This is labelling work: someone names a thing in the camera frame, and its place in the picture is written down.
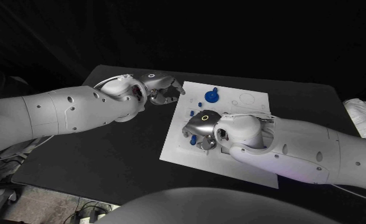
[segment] floor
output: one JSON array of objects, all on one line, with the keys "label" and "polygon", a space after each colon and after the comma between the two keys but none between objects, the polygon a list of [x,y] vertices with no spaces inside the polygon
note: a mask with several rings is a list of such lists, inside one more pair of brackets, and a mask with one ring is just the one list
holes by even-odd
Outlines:
[{"label": "floor", "polygon": [[[63,224],[68,216],[82,208],[91,200],[82,199],[59,192],[47,191],[32,186],[20,188],[21,196],[14,205],[1,209],[0,219],[23,221],[29,224]],[[105,210],[111,210],[109,205],[98,203]],[[82,218],[89,216],[92,207],[82,211]]]}]

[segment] blue knob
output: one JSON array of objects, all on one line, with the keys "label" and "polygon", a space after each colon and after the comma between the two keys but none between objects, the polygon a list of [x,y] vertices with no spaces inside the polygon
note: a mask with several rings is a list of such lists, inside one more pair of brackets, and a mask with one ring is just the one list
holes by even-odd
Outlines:
[{"label": "blue knob", "polygon": [[197,141],[197,136],[193,135],[193,136],[191,136],[191,139],[190,139],[190,145],[191,145],[191,146],[196,144],[196,141]]},{"label": "blue knob", "polygon": [[219,101],[219,94],[217,94],[217,88],[213,88],[212,91],[209,91],[206,94],[204,94],[204,99],[207,102],[210,103],[215,103]]}]

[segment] table surface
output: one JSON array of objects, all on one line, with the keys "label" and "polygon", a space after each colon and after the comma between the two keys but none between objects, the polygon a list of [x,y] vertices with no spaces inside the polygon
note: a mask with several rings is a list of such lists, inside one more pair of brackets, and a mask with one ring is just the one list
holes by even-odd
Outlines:
[{"label": "table surface", "polygon": [[[151,70],[98,66],[83,85]],[[271,113],[323,125],[359,136],[333,87],[289,81],[258,80],[206,74],[167,72],[184,81],[266,92]],[[297,182],[278,176],[279,189],[236,180],[161,161],[166,134],[176,103],[145,104],[145,111],[124,123],[112,122],[86,132],[57,135],[30,154],[13,182],[122,204],[137,197],[171,188],[204,186],[265,195],[326,215],[341,223],[366,220],[364,199],[330,185]]]}]

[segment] black curtain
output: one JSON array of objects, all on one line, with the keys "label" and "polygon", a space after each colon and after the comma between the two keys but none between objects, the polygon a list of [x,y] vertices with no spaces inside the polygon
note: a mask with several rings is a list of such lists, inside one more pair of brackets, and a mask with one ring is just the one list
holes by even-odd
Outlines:
[{"label": "black curtain", "polygon": [[364,12],[364,0],[0,0],[0,70],[39,91],[106,64],[364,98]]}]

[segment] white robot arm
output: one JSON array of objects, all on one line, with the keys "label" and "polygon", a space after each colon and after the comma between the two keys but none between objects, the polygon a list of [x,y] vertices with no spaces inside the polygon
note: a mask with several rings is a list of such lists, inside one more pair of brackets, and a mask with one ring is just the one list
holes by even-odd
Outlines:
[{"label": "white robot arm", "polygon": [[313,123],[264,114],[219,115],[204,110],[190,119],[183,135],[204,136],[204,150],[216,144],[232,158],[287,178],[314,184],[366,188],[366,139]]},{"label": "white robot arm", "polygon": [[163,95],[170,86],[184,95],[171,76],[153,73],[137,80],[125,74],[94,88],[63,88],[0,99],[0,150],[43,136],[78,133],[112,121],[128,121],[144,110],[148,96],[155,105],[177,100]]}]

